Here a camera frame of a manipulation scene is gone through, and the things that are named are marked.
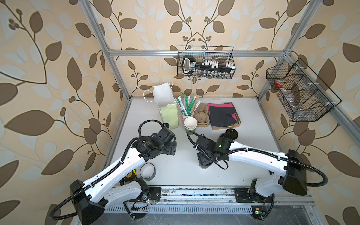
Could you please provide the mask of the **green white paper bag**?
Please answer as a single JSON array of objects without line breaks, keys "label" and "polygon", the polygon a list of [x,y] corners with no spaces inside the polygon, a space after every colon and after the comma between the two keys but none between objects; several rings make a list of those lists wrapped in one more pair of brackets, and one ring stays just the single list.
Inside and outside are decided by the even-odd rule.
[{"label": "green white paper bag", "polygon": [[[147,92],[153,95],[153,100],[148,101]],[[160,112],[163,123],[168,123],[170,129],[179,127],[178,107],[173,97],[172,83],[164,83],[153,87],[153,91],[145,90],[143,98],[146,102],[155,102]]]}]

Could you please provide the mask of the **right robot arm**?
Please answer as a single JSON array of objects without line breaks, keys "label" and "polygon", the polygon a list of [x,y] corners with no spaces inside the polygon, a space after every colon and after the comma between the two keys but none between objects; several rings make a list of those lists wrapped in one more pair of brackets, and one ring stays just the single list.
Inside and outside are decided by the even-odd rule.
[{"label": "right robot arm", "polygon": [[322,187],[328,183],[324,172],[305,164],[300,154],[294,150],[287,153],[260,150],[225,136],[213,141],[204,135],[198,135],[196,141],[189,141],[199,151],[198,159],[202,167],[209,167],[220,161],[234,161],[270,171],[269,177],[252,181],[248,191],[250,196],[266,198],[282,191],[305,196],[309,187]]}]

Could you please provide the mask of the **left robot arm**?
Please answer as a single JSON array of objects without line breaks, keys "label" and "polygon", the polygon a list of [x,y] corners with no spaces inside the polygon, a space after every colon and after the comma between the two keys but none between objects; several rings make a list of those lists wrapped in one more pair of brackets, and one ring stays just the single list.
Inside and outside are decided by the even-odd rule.
[{"label": "left robot arm", "polygon": [[160,154],[174,155],[176,145],[175,134],[166,127],[150,136],[133,138],[120,159],[84,182],[73,182],[71,196],[49,213],[49,219],[56,221],[78,216],[81,224],[90,225],[112,205],[143,196],[148,190],[143,179],[137,178],[119,187],[116,184],[148,160]]}]

